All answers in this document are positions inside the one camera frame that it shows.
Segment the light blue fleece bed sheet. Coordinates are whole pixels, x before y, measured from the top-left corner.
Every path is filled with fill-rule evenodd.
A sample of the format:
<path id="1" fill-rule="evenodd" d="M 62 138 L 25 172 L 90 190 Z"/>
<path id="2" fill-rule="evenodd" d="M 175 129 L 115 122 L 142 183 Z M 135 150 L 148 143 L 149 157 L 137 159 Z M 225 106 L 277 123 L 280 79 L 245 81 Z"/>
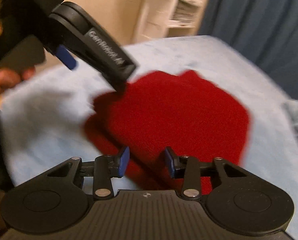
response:
<path id="1" fill-rule="evenodd" d="M 191 69 L 224 89 L 251 114 L 241 166 L 285 190 L 295 204 L 288 233 L 298 239 L 298 137 L 285 105 L 289 99 L 263 71 L 211 36 L 163 38 L 125 47 L 139 64 L 137 79 L 154 70 L 180 74 Z M 100 152 L 82 132 L 91 101 L 110 90 L 83 61 L 63 65 L 7 92 L 0 120 L 6 166 L 15 185 L 72 157 L 93 160 Z"/>

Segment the white bookshelf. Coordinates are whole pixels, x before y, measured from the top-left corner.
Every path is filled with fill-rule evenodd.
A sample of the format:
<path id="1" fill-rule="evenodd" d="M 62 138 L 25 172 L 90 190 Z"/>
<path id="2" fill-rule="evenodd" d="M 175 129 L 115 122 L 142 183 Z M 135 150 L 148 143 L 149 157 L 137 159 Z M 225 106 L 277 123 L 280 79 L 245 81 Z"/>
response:
<path id="1" fill-rule="evenodd" d="M 132 42 L 196 35 L 208 0 L 142 0 Z"/>

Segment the dark blue curtain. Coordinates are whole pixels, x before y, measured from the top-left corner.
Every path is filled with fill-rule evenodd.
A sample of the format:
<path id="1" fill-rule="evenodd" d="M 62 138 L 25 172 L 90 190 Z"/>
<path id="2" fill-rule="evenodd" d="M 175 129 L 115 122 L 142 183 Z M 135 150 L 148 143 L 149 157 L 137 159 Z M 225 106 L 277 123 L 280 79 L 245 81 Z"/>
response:
<path id="1" fill-rule="evenodd" d="M 198 34 L 227 43 L 298 99 L 298 0 L 209 0 Z"/>

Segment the red knit cardigan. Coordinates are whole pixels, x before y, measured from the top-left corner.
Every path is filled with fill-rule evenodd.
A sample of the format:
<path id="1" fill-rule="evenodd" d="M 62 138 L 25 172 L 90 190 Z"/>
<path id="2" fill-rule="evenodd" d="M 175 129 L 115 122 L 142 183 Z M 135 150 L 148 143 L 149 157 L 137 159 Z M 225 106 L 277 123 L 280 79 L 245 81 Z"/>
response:
<path id="1" fill-rule="evenodd" d="M 233 96 L 194 70 L 179 75 L 155 71 L 93 101 L 84 131 L 106 155 L 130 149 L 126 175 L 143 190 L 180 190 L 172 179 L 164 149 L 210 162 L 240 162 L 252 121 Z"/>

